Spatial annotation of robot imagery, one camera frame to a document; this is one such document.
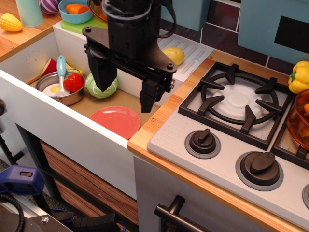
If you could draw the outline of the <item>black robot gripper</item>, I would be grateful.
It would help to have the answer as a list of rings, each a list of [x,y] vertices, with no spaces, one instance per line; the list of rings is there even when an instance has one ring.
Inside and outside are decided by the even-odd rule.
[[[159,38],[171,36],[177,25],[170,0],[104,0],[108,27],[84,27],[84,46],[95,83],[104,92],[117,70],[141,80],[142,113],[150,113],[164,92],[174,87],[177,66],[158,47]]]

